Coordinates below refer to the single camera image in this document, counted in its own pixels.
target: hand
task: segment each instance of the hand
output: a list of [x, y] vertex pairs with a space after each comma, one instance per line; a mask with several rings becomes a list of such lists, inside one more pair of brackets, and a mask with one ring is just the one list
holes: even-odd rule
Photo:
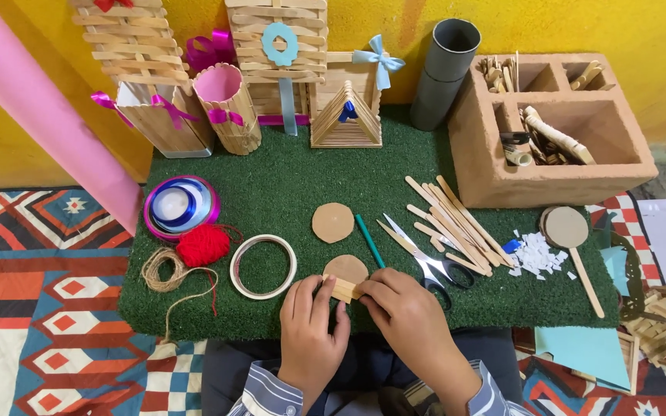
[[368, 295], [359, 301], [397, 356], [439, 395], [447, 414], [461, 414], [482, 383], [454, 344], [438, 299], [389, 268], [376, 270], [358, 288]]
[[338, 370], [351, 332], [346, 304], [339, 302], [337, 324], [333, 335], [328, 334], [329, 304], [336, 277], [326, 279], [313, 300], [312, 292], [322, 279], [310, 276], [293, 284], [279, 313], [282, 365], [278, 378], [302, 390], [303, 416]]

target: red yarn ball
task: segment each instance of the red yarn ball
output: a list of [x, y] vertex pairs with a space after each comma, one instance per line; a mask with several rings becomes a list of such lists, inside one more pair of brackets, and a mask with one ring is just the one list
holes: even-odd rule
[[179, 236], [176, 252], [189, 267], [206, 266], [230, 252], [230, 237], [222, 227], [198, 225]]

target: jute twine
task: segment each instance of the jute twine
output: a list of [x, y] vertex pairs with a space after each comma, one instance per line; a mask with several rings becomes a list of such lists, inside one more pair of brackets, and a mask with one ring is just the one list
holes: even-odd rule
[[[174, 272], [171, 274], [169, 280], [162, 281], [158, 275], [158, 268], [164, 262], [169, 260], [171, 260], [171, 262], [173, 262], [174, 264]], [[205, 296], [208, 293], [210, 293], [217, 286], [217, 282], [220, 280], [220, 276], [217, 275], [217, 272], [215, 270], [209, 269], [207, 267], [193, 267], [192, 269], [187, 269], [187, 266], [179, 258], [178, 254], [176, 254], [176, 251], [170, 249], [169, 247], [162, 247], [154, 251], [153, 254], [148, 258], [148, 260], [146, 260], [146, 262], [143, 264], [143, 267], [141, 268], [141, 276], [143, 276], [143, 279], [146, 281], [146, 285], [148, 285], [148, 287], [151, 288], [152, 290], [155, 290], [156, 292], [160, 293], [171, 292], [171, 290], [176, 289], [177, 287], [179, 287], [179, 285], [181, 285], [181, 282], [183, 282], [184, 279], [191, 272], [195, 270], [206, 270], [208, 272], [211, 272], [212, 274], [215, 275], [215, 282], [212, 284], [212, 287], [209, 288], [209, 290], [207, 290], [206, 292], [199, 293], [197, 295], [190, 295], [185, 298], [180, 298], [169, 307], [169, 309], [166, 311], [166, 333], [164, 334], [160, 344], [168, 344], [169, 342], [172, 342], [169, 339], [170, 336], [169, 316], [171, 316], [171, 310], [175, 308], [177, 305], [179, 305], [181, 302], [184, 302], [185, 300], [189, 300], [192, 298], [199, 298], [201, 296]]]

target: scissors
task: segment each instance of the scissors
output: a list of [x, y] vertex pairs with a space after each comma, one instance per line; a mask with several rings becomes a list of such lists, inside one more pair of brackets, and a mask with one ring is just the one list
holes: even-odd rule
[[[387, 219], [387, 222], [389, 222], [392, 228], [389, 228], [379, 220], [377, 220], [377, 223], [379, 223], [382, 228], [384, 228], [384, 231], [387, 231], [387, 234], [389, 234], [390, 237], [394, 239], [394, 241], [397, 241], [403, 249], [407, 250], [413, 257], [415, 257], [415, 260], [418, 262], [418, 264], [420, 264], [420, 268], [423, 270], [423, 287], [429, 291], [433, 289], [443, 297], [444, 301], [446, 302], [446, 307], [443, 310], [448, 311], [451, 309], [451, 297], [446, 291], [446, 287], [444, 287], [441, 281], [438, 280], [436, 276], [434, 276], [429, 266], [433, 267], [436, 271], [443, 275], [443, 277], [445, 277], [449, 283], [462, 289], [469, 289], [474, 286], [476, 283], [476, 277], [474, 276], [474, 273], [456, 261], [448, 259], [433, 260], [429, 256], [423, 254], [423, 252], [418, 249], [415, 243], [413, 243], [410, 237], [408, 237], [408, 235], [402, 231], [400, 226], [394, 223], [392, 218], [390, 218], [387, 214], [384, 214], [384, 218]], [[454, 276], [449, 275], [449, 271], [452, 268], [458, 269], [462, 274], [464, 274], [464, 276], [467, 277], [467, 283], [457, 281], [454, 279]]]

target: finger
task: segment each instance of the finger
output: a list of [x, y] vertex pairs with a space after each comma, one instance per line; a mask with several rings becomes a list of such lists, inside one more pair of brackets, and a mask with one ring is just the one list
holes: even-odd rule
[[284, 297], [282, 310], [279, 311], [279, 320], [282, 322], [285, 320], [289, 321], [294, 317], [294, 297], [297, 295], [297, 289], [300, 287], [300, 282], [301, 280], [294, 282]]
[[374, 299], [369, 298], [368, 296], [362, 296], [359, 299], [368, 310], [369, 315], [372, 316], [372, 320], [377, 325], [383, 333], [385, 328], [389, 327], [390, 315], [385, 311]]
[[312, 292], [318, 287], [322, 278], [320, 275], [313, 275], [302, 279], [294, 297], [294, 320], [301, 320], [304, 323], [310, 322]]
[[346, 313], [346, 302], [339, 300], [335, 308], [336, 325], [333, 329], [333, 341], [341, 355], [348, 346], [348, 336], [351, 335], [351, 319]]
[[328, 318], [330, 317], [331, 295], [335, 286], [336, 277], [331, 275], [323, 282], [315, 300], [312, 303], [310, 324], [323, 330], [328, 329]]
[[389, 267], [385, 269], [376, 270], [372, 273], [370, 278], [374, 281], [382, 282], [387, 287], [391, 288], [395, 293], [408, 293], [412, 290], [412, 283], [415, 282], [411, 276], [406, 275], [405, 273], [400, 273], [395, 269]]
[[400, 303], [400, 296], [380, 281], [365, 280], [358, 284], [358, 289], [371, 296], [390, 316], [393, 316], [395, 308]]

